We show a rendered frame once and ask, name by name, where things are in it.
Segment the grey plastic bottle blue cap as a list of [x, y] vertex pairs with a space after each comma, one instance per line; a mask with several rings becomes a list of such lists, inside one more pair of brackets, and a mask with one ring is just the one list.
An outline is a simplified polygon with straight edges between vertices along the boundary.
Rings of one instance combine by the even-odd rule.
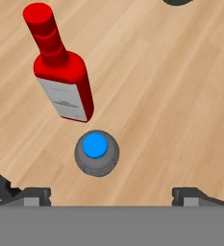
[[119, 146], [107, 132], [92, 130], [83, 134], [74, 150], [78, 167], [89, 176], [104, 177], [110, 174], [119, 160]]

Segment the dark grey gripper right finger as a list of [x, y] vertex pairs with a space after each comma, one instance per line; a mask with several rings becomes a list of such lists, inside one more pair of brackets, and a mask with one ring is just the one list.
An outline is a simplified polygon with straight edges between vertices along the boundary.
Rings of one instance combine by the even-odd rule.
[[224, 206], [224, 201], [206, 195], [197, 187], [174, 187], [172, 197], [173, 207]]

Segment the dark grey round object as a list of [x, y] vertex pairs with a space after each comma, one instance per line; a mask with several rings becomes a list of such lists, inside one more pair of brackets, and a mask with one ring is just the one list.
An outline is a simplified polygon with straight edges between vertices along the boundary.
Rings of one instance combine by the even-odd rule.
[[162, 0], [162, 1], [170, 6], [183, 6], [193, 0]]

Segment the red glass bottle white label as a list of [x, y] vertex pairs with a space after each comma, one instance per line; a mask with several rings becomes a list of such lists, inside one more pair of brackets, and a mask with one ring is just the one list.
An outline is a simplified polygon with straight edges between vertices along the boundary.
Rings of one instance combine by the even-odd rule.
[[34, 74], [53, 107], [62, 118], [88, 122], [94, 104], [84, 60], [65, 49], [47, 4], [28, 5], [23, 17], [39, 49]]

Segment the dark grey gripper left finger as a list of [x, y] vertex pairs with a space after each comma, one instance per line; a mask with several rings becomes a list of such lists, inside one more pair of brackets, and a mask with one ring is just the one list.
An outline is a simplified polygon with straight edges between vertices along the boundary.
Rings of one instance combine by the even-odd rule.
[[51, 189], [49, 187], [25, 188], [16, 196], [0, 201], [0, 206], [8, 207], [50, 207]]

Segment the dark grey curved object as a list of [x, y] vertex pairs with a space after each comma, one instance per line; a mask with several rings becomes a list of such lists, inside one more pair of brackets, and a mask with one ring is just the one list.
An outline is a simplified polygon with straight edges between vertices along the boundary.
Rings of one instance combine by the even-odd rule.
[[12, 187], [11, 182], [4, 176], [0, 175], [0, 199], [11, 199], [21, 192], [18, 187]]

